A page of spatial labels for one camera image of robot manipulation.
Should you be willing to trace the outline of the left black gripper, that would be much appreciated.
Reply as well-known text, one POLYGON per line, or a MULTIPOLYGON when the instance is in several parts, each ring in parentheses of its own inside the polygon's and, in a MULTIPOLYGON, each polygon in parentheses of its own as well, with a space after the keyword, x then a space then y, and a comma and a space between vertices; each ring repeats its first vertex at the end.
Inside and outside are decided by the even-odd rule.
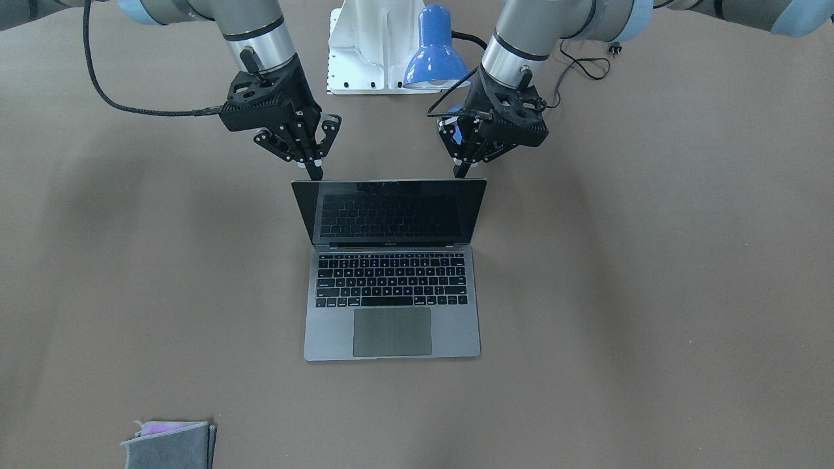
POLYGON ((465 178, 470 169, 480 162, 494 160, 519 146, 503 145, 483 136, 491 105, 485 95, 482 74, 489 73, 482 65, 477 66, 472 72, 467 98, 461 107, 441 112, 453 111, 455 115, 443 119, 438 117, 439 136, 455 163, 455 178, 465 178))

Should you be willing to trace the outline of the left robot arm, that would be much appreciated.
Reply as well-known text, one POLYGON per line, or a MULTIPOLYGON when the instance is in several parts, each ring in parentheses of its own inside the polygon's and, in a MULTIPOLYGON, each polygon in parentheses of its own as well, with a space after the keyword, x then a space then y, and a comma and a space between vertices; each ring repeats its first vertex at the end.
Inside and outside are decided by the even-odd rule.
POLYGON ((548 136, 534 82, 558 42, 614 44, 639 35, 660 8, 689 11, 781 36, 804 36, 831 20, 831 1, 507 1, 461 109, 428 115, 453 158, 455 177, 548 136))

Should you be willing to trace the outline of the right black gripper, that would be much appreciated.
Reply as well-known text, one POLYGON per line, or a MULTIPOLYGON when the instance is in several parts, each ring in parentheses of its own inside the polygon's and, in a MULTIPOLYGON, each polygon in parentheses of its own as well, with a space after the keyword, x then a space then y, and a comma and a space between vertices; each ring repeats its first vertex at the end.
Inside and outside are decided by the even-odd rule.
POLYGON ((316 103, 297 55, 267 78, 277 86, 274 107, 254 143, 280 160, 297 163, 311 180, 322 180, 323 160, 336 141, 341 117, 324 113, 316 103))

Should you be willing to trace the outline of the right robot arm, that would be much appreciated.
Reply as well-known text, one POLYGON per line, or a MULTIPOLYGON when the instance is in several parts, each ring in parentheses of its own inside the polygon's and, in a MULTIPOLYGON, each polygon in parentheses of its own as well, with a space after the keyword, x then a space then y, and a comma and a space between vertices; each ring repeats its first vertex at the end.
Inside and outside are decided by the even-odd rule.
POLYGON ((324 160, 341 127, 325 113, 305 76, 278 1, 3 1, 2 161, 38 150, 67 155, 161 155, 178 146, 194 152, 230 137, 220 148, 252 141, 277 160, 324 179, 324 160), (141 109, 117 103, 96 66, 128 53, 137 27, 209 26, 232 60, 230 84, 218 104, 199 109, 141 109))

